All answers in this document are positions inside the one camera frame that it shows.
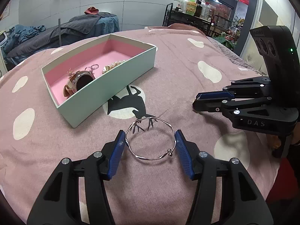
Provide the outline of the right hand holding gripper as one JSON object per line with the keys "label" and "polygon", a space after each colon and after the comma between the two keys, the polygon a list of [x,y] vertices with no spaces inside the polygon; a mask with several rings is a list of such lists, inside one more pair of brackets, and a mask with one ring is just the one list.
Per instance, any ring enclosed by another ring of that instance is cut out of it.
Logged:
{"label": "right hand holding gripper", "polygon": [[[278,149],[281,146],[281,141],[278,136],[266,135],[268,147],[272,149]],[[300,140],[300,123],[298,122],[293,130],[292,145],[299,145]]]}

